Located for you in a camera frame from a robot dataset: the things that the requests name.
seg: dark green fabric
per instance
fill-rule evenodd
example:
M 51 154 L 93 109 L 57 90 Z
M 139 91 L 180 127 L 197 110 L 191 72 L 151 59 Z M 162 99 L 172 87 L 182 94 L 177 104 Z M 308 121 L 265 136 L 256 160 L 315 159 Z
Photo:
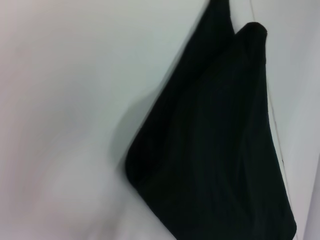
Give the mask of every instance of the dark green fabric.
M 212 0 L 129 148 L 129 182 L 178 240 L 292 240 L 268 118 L 266 29 Z

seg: black cloth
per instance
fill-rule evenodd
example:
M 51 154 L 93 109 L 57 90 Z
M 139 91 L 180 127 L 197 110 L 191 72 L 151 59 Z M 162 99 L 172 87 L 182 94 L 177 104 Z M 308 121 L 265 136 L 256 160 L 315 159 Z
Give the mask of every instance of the black cloth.
M 212 0 L 129 148 L 125 172 L 178 240 L 292 240 L 269 126 L 266 29 Z

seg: folded cloth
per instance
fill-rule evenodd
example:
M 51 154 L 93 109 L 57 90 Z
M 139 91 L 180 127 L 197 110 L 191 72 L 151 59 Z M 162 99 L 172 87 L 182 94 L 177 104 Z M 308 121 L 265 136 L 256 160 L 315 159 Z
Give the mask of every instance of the folded cloth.
M 178 240 L 292 240 L 296 223 L 274 148 L 267 31 L 237 34 L 212 0 L 129 148 L 125 172 Z

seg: black towel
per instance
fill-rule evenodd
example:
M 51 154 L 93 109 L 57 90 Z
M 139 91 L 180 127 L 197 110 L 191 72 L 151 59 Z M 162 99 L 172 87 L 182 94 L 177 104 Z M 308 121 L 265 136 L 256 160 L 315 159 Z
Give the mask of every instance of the black towel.
M 237 34 L 212 0 L 126 156 L 129 182 L 178 240 L 292 240 L 268 117 L 266 29 Z

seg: white background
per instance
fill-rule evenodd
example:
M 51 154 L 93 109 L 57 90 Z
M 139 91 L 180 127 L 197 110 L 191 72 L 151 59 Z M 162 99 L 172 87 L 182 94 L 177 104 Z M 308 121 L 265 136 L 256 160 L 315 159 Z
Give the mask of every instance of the white background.
M 236 30 L 254 20 L 268 30 L 271 130 L 302 240 L 320 152 L 320 6 L 230 3 Z M 117 164 L 205 5 L 1 1 L 1 239 L 172 238 Z

